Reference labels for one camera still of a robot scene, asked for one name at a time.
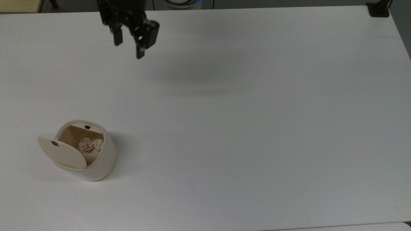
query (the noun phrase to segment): open lid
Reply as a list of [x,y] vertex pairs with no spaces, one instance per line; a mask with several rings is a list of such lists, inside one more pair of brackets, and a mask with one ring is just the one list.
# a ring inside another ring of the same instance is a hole
[[72,146],[42,136],[39,136],[37,141],[44,153],[54,162],[75,169],[87,166],[84,156]]

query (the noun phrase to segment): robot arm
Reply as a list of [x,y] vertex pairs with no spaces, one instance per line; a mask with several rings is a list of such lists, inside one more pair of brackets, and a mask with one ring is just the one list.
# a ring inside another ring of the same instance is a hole
[[160,25],[146,18],[146,0],[97,0],[103,24],[110,27],[116,46],[123,42],[123,25],[127,26],[136,41],[137,58],[155,44]]

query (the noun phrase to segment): black clamp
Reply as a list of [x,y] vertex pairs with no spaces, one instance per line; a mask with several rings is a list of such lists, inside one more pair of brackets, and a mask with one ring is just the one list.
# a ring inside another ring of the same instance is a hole
[[368,12],[371,17],[377,18],[388,18],[390,12],[388,8],[390,8],[393,0],[380,0],[377,3],[366,3],[365,5],[368,7]]

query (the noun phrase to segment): table surface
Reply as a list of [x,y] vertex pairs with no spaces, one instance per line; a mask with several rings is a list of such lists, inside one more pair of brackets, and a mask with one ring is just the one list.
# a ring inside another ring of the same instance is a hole
[[0,0],[0,13],[37,13],[42,0]]
[[349,225],[337,227],[322,227],[308,229],[294,229],[295,231],[411,231],[405,223]]
[[[411,220],[411,62],[365,6],[147,12],[135,59],[99,13],[0,15],[0,226],[257,231]],[[36,143],[108,130],[88,182]]]

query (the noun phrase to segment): floor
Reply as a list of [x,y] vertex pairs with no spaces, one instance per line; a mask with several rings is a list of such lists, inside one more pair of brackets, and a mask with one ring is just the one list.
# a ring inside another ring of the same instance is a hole
[[[365,5],[378,0],[214,0],[214,9],[266,8],[266,7],[312,7],[312,6],[349,6]],[[57,0],[58,9],[53,9],[49,0],[44,0],[42,13],[59,12],[96,12],[96,0]],[[164,10],[162,0],[147,0],[146,10]],[[202,8],[211,9],[213,0],[203,0]],[[390,12],[397,25],[399,34],[411,57],[411,0],[393,0]]]

